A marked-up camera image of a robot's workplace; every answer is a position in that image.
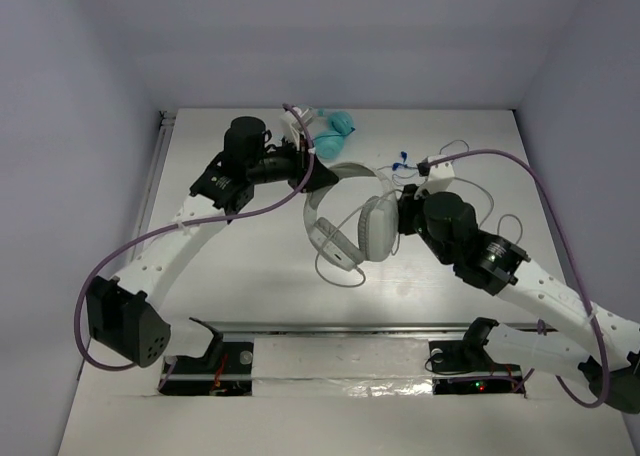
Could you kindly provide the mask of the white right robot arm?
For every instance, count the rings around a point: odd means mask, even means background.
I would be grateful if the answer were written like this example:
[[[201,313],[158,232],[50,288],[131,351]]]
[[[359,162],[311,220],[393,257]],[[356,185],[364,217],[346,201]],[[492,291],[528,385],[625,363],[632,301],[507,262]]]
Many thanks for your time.
[[[533,367],[583,385],[599,404],[638,413],[638,323],[585,301],[517,244],[481,230],[474,207],[455,193],[430,194],[410,184],[402,190],[398,211],[400,233],[418,235],[457,278],[552,329],[546,336],[532,335],[478,318],[461,346],[466,364]]]

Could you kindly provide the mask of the white grey over-ear headphones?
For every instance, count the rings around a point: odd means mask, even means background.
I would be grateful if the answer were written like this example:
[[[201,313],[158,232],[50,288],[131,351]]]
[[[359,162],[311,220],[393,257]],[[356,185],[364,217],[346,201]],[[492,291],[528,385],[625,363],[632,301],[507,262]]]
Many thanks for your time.
[[[340,182],[373,178],[378,181],[381,191],[367,198],[351,216],[356,230],[354,240],[338,225],[318,214],[320,203],[331,188],[309,193],[303,207],[303,223],[309,242],[326,262],[346,272],[358,270],[364,262],[385,261],[394,251],[398,236],[396,187],[381,171],[360,163],[338,163],[331,166],[330,171]]]

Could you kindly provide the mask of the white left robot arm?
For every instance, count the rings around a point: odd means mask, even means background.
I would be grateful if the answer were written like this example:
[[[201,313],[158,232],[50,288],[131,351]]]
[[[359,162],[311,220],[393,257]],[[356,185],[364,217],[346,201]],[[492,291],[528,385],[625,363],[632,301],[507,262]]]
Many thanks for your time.
[[[336,182],[315,153],[308,128],[313,118],[309,110],[286,107],[278,145],[261,119],[233,119],[223,150],[190,186],[172,222],[121,247],[126,252],[146,245],[113,276],[103,278],[97,270],[88,276],[76,308],[87,312],[91,339],[126,359],[128,368],[155,363],[171,338],[171,326],[160,315],[170,288],[210,239],[231,222],[252,217],[244,208],[255,187],[280,181],[291,186],[291,193],[265,207],[271,212],[300,193]]]

